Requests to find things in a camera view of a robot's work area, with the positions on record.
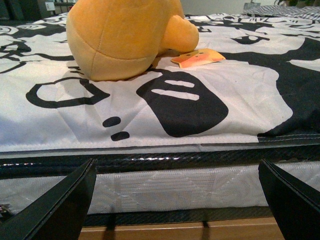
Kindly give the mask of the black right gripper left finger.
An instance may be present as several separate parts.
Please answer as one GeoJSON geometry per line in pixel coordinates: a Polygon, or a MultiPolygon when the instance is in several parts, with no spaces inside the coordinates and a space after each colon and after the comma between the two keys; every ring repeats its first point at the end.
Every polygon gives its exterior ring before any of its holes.
{"type": "Polygon", "coordinates": [[[89,160],[0,225],[2,240],[77,240],[91,205],[97,170],[89,160]]]}

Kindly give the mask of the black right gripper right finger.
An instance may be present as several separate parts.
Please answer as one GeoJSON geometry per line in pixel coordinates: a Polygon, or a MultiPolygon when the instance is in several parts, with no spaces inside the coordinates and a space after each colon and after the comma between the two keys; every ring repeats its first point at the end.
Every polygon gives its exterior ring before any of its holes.
{"type": "Polygon", "coordinates": [[[320,238],[320,192],[263,160],[258,177],[265,199],[286,240],[320,238]]]}

